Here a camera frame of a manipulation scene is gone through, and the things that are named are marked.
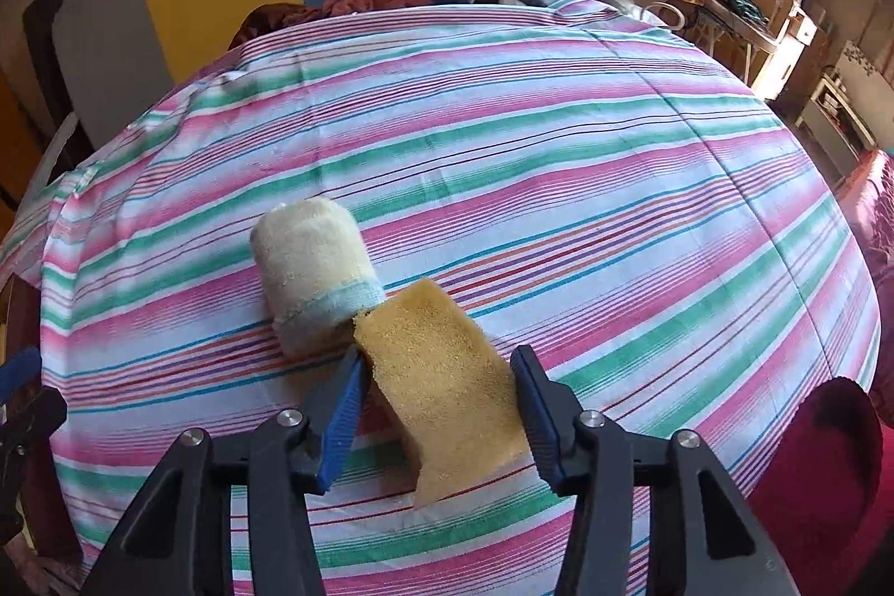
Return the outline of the gold open box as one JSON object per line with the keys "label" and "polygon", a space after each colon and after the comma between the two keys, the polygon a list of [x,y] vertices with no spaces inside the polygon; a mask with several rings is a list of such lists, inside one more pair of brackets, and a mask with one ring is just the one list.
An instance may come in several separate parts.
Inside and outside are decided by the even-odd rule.
{"label": "gold open box", "polygon": [[3,287],[2,541],[28,536],[41,557],[77,566],[82,547],[50,448],[66,406],[42,382],[40,304],[40,291],[23,278]]}

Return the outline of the rolled beige sock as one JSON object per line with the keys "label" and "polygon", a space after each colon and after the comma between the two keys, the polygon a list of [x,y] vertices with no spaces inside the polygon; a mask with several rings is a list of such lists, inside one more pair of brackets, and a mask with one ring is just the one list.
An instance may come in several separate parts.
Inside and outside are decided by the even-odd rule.
{"label": "rolled beige sock", "polygon": [[385,301],[358,223],[332,199],[268,210],[250,245],[288,359],[310,359],[349,339],[356,314]]}

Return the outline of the striped pink green bedsheet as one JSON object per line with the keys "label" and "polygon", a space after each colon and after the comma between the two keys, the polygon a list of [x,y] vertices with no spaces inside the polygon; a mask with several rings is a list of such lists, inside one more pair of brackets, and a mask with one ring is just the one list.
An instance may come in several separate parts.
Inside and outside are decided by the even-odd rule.
{"label": "striped pink green bedsheet", "polygon": [[[373,374],[343,472],[303,492],[303,404],[355,319],[288,359],[250,233],[313,197],[353,214],[385,301],[432,280],[509,368],[532,346],[602,413],[579,495],[529,448],[415,508]],[[594,0],[246,42],[20,210],[14,275],[40,291],[42,382],[66,405],[50,448],[85,594],[799,594],[785,531],[812,562],[839,541],[774,475],[818,395],[870,389],[882,337],[790,129]]]}

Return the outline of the dark red blanket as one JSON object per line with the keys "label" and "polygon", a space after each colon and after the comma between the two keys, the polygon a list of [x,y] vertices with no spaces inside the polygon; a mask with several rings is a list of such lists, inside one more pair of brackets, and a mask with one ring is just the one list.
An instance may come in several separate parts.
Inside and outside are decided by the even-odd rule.
{"label": "dark red blanket", "polygon": [[238,49],[239,45],[251,39],[270,35],[281,28],[302,26],[312,21],[431,4],[432,0],[327,0],[320,6],[298,3],[262,4],[244,18],[238,32],[230,41],[229,49]]}

